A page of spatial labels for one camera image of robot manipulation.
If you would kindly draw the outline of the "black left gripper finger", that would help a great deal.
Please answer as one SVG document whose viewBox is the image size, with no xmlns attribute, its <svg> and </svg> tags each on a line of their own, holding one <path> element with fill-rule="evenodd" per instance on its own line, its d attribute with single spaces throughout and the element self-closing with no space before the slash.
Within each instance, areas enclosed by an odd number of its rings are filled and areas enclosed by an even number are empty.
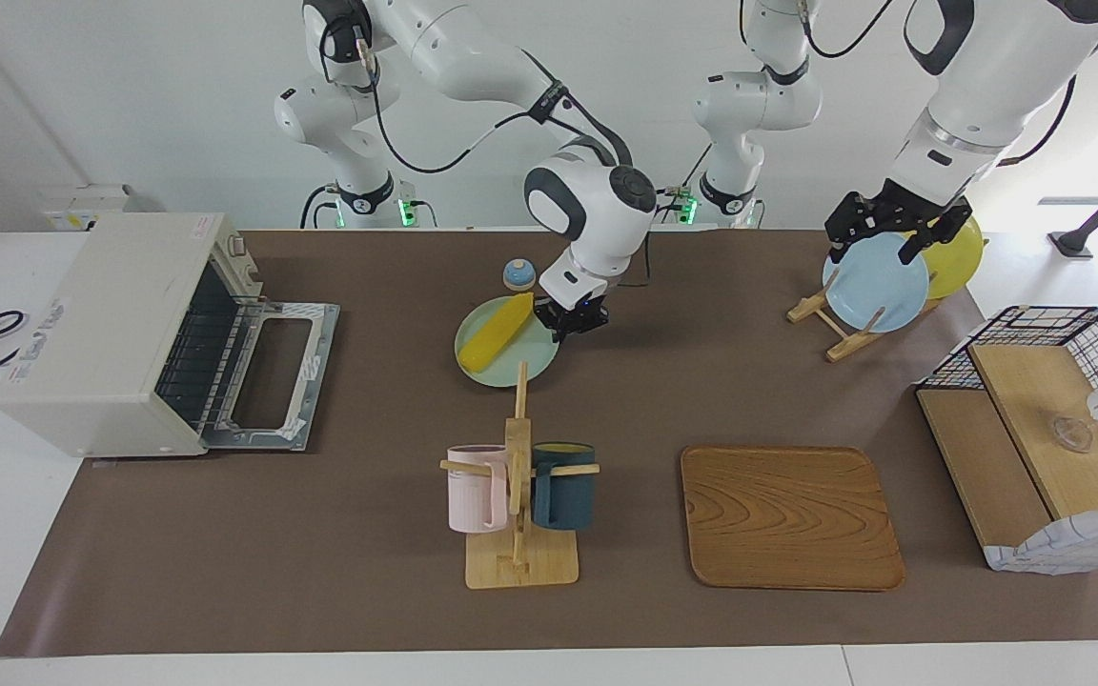
<svg viewBox="0 0 1098 686">
<path fill-rule="evenodd" d="M 908 237 L 898 250 L 899 262 L 911 265 L 916 257 L 932 247 L 934 243 L 953 241 L 972 214 L 972 209 L 946 209 L 941 216 L 933 220 L 915 221 L 911 237 Z"/>
<path fill-rule="evenodd" d="M 828 260 L 841 265 L 849 249 L 855 243 L 879 234 L 876 211 L 879 198 L 867 198 L 861 192 L 847 192 L 836 209 L 824 221 L 824 230 L 829 240 Z"/>
</svg>

